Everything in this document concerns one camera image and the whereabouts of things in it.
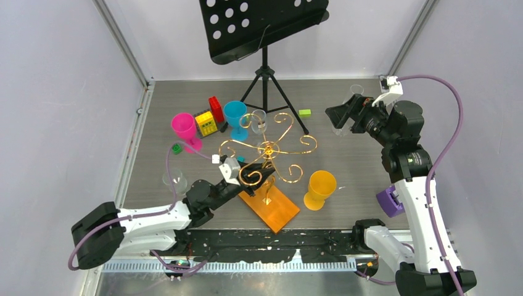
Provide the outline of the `gold wine glass rack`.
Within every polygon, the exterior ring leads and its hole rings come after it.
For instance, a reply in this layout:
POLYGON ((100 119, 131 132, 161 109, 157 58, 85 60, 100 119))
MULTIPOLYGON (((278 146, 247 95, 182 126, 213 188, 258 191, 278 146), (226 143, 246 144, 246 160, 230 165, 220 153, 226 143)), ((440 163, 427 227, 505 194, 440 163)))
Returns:
POLYGON ((305 146, 304 150, 285 151, 280 148, 279 144, 294 126, 294 119, 288 113, 279 112, 273 117, 273 120, 276 124, 287 125, 276 140, 268 139, 265 131, 262 130, 262 141, 258 145, 228 139, 220 144, 218 155, 224 156, 226 151, 229 152, 226 159, 233 163, 227 164, 223 172, 228 175, 228 180, 233 184, 245 186, 245 192, 240 193, 239 197, 273 233, 277 234, 300 210, 276 187, 275 182, 280 180, 287 184, 297 183, 303 177, 303 168, 292 163, 288 167, 288 176, 285 177, 278 168, 276 160, 283 155, 310 154, 318 148, 318 142, 313 136, 303 135, 299 141, 305 146), (240 161, 232 147, 233 144, 253 149, 256 157, 249 162, 240 161))

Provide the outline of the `clear stemless wine glass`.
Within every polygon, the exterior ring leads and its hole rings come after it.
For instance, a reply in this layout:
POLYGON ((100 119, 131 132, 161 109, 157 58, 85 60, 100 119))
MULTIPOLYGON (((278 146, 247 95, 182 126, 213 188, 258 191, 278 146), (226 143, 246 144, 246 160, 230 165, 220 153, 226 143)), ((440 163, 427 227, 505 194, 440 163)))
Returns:
POLYGON ((178 195, 183 195, 187 191, 188 183, 183 172, 178 168, 170 168, 162 176, 163 183, 172 190, 171 186, 178 195))

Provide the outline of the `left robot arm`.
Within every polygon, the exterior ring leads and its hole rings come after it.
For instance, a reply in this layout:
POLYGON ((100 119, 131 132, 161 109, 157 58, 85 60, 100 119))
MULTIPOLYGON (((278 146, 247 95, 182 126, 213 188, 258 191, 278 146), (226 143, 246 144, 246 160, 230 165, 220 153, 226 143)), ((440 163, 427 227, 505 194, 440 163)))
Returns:
POLYGON ((223 175, 219 183, 198 179, 184 198, 169 205, 125 209, 114 202, 100 204, 72 226, 75 248, 68 268, 95 268, 114 255, 127 253, 169 250, 182 255, 189 247, 184 232, 208 222, 214 210, 239 194, 253 196, 275 172, 270 162, 222 163, 219 169, 223 175))

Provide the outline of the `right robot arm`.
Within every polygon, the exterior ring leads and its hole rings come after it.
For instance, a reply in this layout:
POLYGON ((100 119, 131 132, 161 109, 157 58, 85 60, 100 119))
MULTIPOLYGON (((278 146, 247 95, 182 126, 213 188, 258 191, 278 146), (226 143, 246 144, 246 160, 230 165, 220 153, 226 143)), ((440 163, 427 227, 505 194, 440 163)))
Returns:
POLYGON ((433 164, 419 143, 422 113, 411 101, 398 101, 388 110, 384 103, 361 94, 326 109, 335 128, 352 120, 353 133, 368 133, 382 146, 382 164, 403 205, 414 247, 401 243, 378 219, 358 220, 352 245, 360 253, 372 250, 379 255, 394 272, 400 295, 462 295, 476 286, 477 279, 462 267, 441 216, 433 164))

